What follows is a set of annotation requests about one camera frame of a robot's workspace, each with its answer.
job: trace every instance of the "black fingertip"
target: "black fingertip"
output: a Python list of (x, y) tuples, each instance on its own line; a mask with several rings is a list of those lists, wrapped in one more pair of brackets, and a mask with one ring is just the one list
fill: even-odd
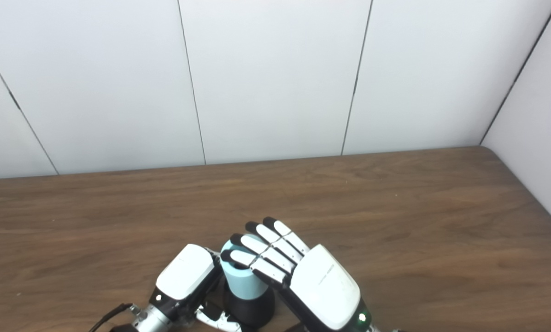
[(263, 225), (266, 225), (267, 228), (271, 229), (272, 231), (276, 230), (276, 227), (274, 226), (274, 223), (276, 223), (277, 219), (273, 217), (265, 217), (263, 218)]
[(220, 253), (220, 259), (229, 263), (234, 262), (233, 258), (231, 257), (231, 252), (233, 252), (233, 250), (231, 249), (223, 250), (223, 252)]
[(234, 233), (233, 235), (231, 235), (231, 243), (235, 244), (235, 246), (243, 246), (241, 238), (242, 234)]
[(255, 221), (249, 221), (245, 224), (245, 229), (246, 229), (246, 231), (250, 231), (253, 234), (258, 235), (258, 233), (257, 233), (257, 226), (258, 225), (259, 224), (256, 223)]

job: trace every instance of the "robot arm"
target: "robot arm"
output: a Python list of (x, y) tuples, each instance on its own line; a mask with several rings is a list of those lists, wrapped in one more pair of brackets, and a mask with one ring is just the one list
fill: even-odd
[(318, 244), (310, 249), (284, 223), (266, 217), (246, 229), (263, 241), (235, 234), (231, 241), (254, 254), (225, 250), (221, 258), (248, 267), (276, 289), (310, 332), (374, 332), (372, 315), (355, 280)]
[(189, 326), (198, 319), (226, 332), (245, 332), (242, 325), (218, 306), (206, 302), (208, 293), (223, 275), (217, 252), (188, 244), (157, 277), (148, 306), (132, 305), (132, 324), (111, 332), (167, 332), (174, 326)]

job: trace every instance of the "white wall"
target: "white wall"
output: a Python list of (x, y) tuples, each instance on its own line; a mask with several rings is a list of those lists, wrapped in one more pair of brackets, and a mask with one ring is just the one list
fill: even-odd
[(477, 145), (551, 0), (374, 0), (343, 154)]
[[(27, 117), (23, 129), (0, 121), (0, 135), (37, 137), (60, 173), (476, 145), (550, 11), (551, 0), (0, 0), (0, 72)], [(42, 173), (18, 164), (0, 177), (27, 174)]]
[(551, 20), (482, 145), (551, 214)]
[(181, 0), (208, 163), (339, 155), (369, 0)]
[(0, 72), (60, 173), (204, 163), (176, 0), (0, 0)]
[(56, 174), (0, 78), (0, 178)]

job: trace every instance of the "robotic finger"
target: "robotic finger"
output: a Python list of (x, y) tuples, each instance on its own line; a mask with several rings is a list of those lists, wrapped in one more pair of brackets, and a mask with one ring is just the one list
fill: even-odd
[(269, 229), (266, 225), (256, 223), (255, 221), (249, 221), (246, 223), (245, 229), (259, 236), (263, 239), (263, 241), (265, 241), (265, 243), (269, 244), (269, 246), (275, 248), (278, 252), (288, 257), (290, 261), (295, 264), (300, 263), (303, 255), (296, 248), (294, 248), (290, 242), (286, 241), (275, 231)]
[(290, 285), (288, 274), (257, 255), (240, 250), (223, 250), (220, 258), (225, 262), (235, 263), (250, 269), (261, 281), (271, 285), (276, 290)]
[(310, 251), (309, 246), (307, 246), (305, 242), (292, 231), (292, 229), (289, 229), (288, 226), (276, 218), (263, 218), (263, 225), (278, 233), (284, 240), (288, 241), (289, 244), (296, 248), (296, 250), (301, 252), (302, 255), (306, 255)]
[(231, 242), (237, 246), (248, 248), (250, 251), (259, 255), (259, 257), (279, 267), (289, 275), (292, 275), (292, 270), (296, 267), (296, 264), (290, 262), (288, 258), (280, 254), (280, 252), (252, 236), (233, 234), (231, 236)]

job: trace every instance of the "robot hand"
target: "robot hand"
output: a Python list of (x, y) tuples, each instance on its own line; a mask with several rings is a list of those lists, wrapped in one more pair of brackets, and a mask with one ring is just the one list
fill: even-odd
[[(188, 244), (157, 277), (149, 305), (120, 305), (136, 315), (132, 324), (112, 328), (111, 332), (167, 332), (175, 326), (189, 326), (198, 319), (225, 332), (248, 332), (234, 317), (205, 300), (223, 276), (218, 253), (196, 244)], [(104, 316), (90, 332), (95, 331), (113, 311)]]
[(248, 248), (225, 250), (221, 259), (248, 267), (279, 292), (282, 300), (310, 332), (376, 332), (355, 280), (324, 246), (310, 249), (284, 223), (266, 217), (249, 221), (249, 235), (234, 234), (231, 242)]

